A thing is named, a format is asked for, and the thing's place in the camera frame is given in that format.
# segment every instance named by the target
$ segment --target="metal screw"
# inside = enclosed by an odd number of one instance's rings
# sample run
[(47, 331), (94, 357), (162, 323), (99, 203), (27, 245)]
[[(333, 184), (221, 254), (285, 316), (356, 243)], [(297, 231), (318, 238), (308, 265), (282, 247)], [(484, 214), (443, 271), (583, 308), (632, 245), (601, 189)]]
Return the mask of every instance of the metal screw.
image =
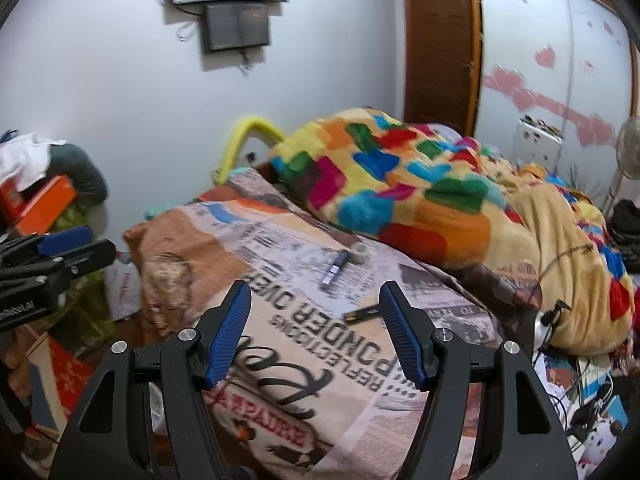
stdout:
[(126, 341), (116, 341), (111, 345), (111, 351), (114, 354), (122, 354), (127, 349)]
[(447, 341), (451, 341), (453, 339), (453, 332), (448, 328), (437, 328), (436, 329), (436, 339), (446, 343)]
[(504, 344), (504, 349), (510, 354), (517, 354), (520, 351), (520, 345), (515, 341), (507, 341)]
[(193, 328), (185, 328), (178, 334), (181, 341), (191, 341), (194, 337), (196, 337), (196, 331)]

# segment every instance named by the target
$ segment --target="colorful patchwork blanket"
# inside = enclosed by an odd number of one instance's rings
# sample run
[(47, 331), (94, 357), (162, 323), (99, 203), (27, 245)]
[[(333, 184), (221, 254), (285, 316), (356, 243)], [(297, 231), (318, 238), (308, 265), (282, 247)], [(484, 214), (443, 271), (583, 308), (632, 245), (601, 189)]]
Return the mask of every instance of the colorful patchwork blanket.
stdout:
[(633, 285), (604, 218), (543, 168), (364, 108), (306, 124), (271, 162), (325, 222), (446, 269), (482, 263), (545, 311), (563, 300), (559, 348), (600, 354), (629, 334)]

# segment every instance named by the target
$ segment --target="wire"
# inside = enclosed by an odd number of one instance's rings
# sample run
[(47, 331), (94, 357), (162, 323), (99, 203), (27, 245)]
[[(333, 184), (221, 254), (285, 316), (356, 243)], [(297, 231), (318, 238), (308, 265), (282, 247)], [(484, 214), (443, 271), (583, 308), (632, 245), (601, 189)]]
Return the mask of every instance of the wire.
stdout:
[[(189, 33), (183, 35), (182, 32), (184, 30), (187, 30), (187, 28), (189, 27), (191, 27), (191, 30), (189, 31)], [(197, 23), (195, 22), (184, 23), (180, 27), (178, 27), (178, 29), (175, 31), (175, 37), (182, 42), (189, 41), (195, 35), (196, 30), (198, 30)]]
[(540, 348), (538, 349), (538, 355), (536, 355), (536, 358), (533, 360), (533, 367), (536, 367), (536, 364), (538, 364), (538, 359), (540, 359), (540, 356), (542, 355), (542, 347), (549, 342), (549, 340), (553, 337), (553, 335), (549, 335), (549, 333), (551, 332), (552, 328), (554, 327), (553, 323), (549, 325), (549, 328), (546, 329), (546, 334), (545, 334), (545, 338), (542, 340), (542, 345), (540, 345)]
[(613, 378), (611, 377), (611, 374), (609, 372), (605, 372), (605, 374), (607, 375), (607, 378), (609, 379), (609, 383), (610, 383), (611, 387), (609, 388), (609, 391), (607, 392), (607, 395), (604, 397), (604, 399), (602, 399), (603, 406), (606, 406), (607, 402), (609, 402), (611, 400), (611, 397), (613, 397)]
[(30, 428), (33, 431), (36, 431), (37, 433), (41, 434), (44, 438), (49, 439), (54, 444), (60, 444), (59, 441), (57, 441), (55, 438), (53, 438), (52, 436), (49, 436), (48, 434), (46, 434), (44, 431), (40, 430), (39, 428), (36, 428), (33, 424), (30, 426)]
[[(567, 256), (568, 254), (571, 254), (575, 251), (579, 251), (579, 250), (588, 250), (591, 251), (593, 247), (593, 244), (591, 242), (589, 242), (588, 244), (584, 244), (584, 245), (580, 245), (577, 247), (572, 247), (571, 249), (567, 249), (566, 251), (561, 252), (560, 254), (558, 254), (558, 256), (556, 256), (553, 260), (551, 260), (547, 266), (545, 267), (545, 270), (542, 271), (542, 273), (540, 274), (540, 277), (538, 278), (536, 284), (533, 286), (533, 288), (531, 289), (531, 293), (529, 295), (529, 299), (527, 300), (527, 305), (531, 304), (531, 300), (533, 298), (533, 295), (536, 293), (536, 291), (538, 290), (538, 287), (540, 286), (540, 283), (542, 282), (542, 278), (544, 278), (546, 276), (546, 274), (551, 270), (552, 266), (557, 263), (560, 258), (562, 258), (563, 256)], [(546, 334), (545, 334), (545, 338), (542, 341), (542, 345), (540, 346), (540, 349), (538, 350), (538, 355), (536, 356), (536, 359), (533, 361), (533, 366), (535, 367), (538, 359), (540, 358), (540, 354), (542, 354), (542, 347), (548, 343), (551, 338), (554, 336), (554, 333), (556, 332), (556, 328), (558, 327), (558, 324), (555, 323), (555, 319), (554, 321), (551, 322), (551, 324), (549, 325), (549, 328), (546, 330)]]
[(578, 451), (580, 449), (580, 446), (583, 444), (583, 442), (580, 442), (577, 438), (576, 438), (576, 443), (574, 444), (574, 446), (571, 448), (571, 453), (575, 453), (576, 451)]
[(249, 57), (245, 48), (238, 48), (238, 52), (242, 56), (242, 65), (239, 67), (240, 72), (247, 76), (248, 72), (254, 68), (254, 60)]
[(567, 390), (564, 392), (564, 395), (561, 397), (560, 401), (564, 400), (566, 396), (569, 394), (569, 392), (571, 391), (571, 389), (582, 379), (582, 376), (587, 371), (587, 368), (589, 368), (590, 365), (591, 365), (591, 358), (589, 357), (587, 359), (587, 364), (584, 365), (584, 369), (580, 372), (580, 375), (578, 375), (574, 383), (567, 388)]
[(562, 253), (558, 254), (558, 256), (556, 256), (553, 260), (551, 260), (548, 263), (548, 265), (545, 267), (545, 270), (542, 271), (542, 274), (540, 274), (540, 277), (538, 278), (536, 285), (531, 289), (531, 294), (529, 295), (527, 304), (531, 303), (531, 299), (533, 298), (533, 295), (536, 293), (536, 290), (538, 290), (538, 287), (540, 286), (540, 282), (542, 281), (542, 278), (544, 278), (546, 274), (549, 272), (549, 270), (551, 270), (551, 267), (554, 263), (556, 263), (563, 256), (567, 256), (568, 254), (571, 254), (574, 251), (579, 251), (580, 249), (591, 251), (592, 247), (593, 247), (593, 244), (591, 243), (580, 245), (577, 247), (572, 247), (571, 249), (567, 249), (566, 251), (563, 251)]
[(174, 4), (173, 2), (171, 2), (172, 6), (174, 6), (176, 9), (181, 10), (182, 12), (184, 12), (185, 14), (190, 14), (191, 16), (202, 16), (201, 12), (192, 12), (190, 10), (187, 9), (183, 9), (180, 5), (178, 4)]
[(555, 399), (558, 401), (558, 403), (554, 406), (554, 410), (556, 409), (556, 407), (558, 406), (558, 404), (560, 405), (560, 407), (562, 408), (562, 413), (564, 414), (564, 430), (566, 431), (568, 429), (568, 416), (566, 414), (566, 408), (564, 407), (564, 404), (562, 403), (562, 400), (558, 399), (555, 395), (552, 394), (547, 394), (549, 397)]

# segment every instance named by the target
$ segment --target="wooden door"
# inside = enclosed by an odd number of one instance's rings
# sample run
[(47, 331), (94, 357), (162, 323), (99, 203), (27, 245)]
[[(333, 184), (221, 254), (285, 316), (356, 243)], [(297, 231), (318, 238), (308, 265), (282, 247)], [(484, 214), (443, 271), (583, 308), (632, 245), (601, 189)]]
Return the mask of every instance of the wooden door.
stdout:
[(465, 133), (472, 74), (471, 0), (407, 0), (405, 117)]

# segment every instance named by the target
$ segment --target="white wardrobe door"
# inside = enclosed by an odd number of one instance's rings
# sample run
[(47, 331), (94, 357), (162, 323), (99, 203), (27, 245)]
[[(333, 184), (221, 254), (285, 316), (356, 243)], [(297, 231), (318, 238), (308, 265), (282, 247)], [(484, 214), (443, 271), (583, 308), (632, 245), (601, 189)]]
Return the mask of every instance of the white wardrobe door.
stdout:
[(520, 118), (562, 127), (569, 93), (567, 0), (482, 0), (484, 41), (476, 139), (510, 158)]
[(625, 26), (594, 0), (569, 0), (574, 32), (572, 83), (559, 175), (577, 170), (583, 192), (601, 205), (616, 173), (615, 142), (628, 119), (632, 70)]

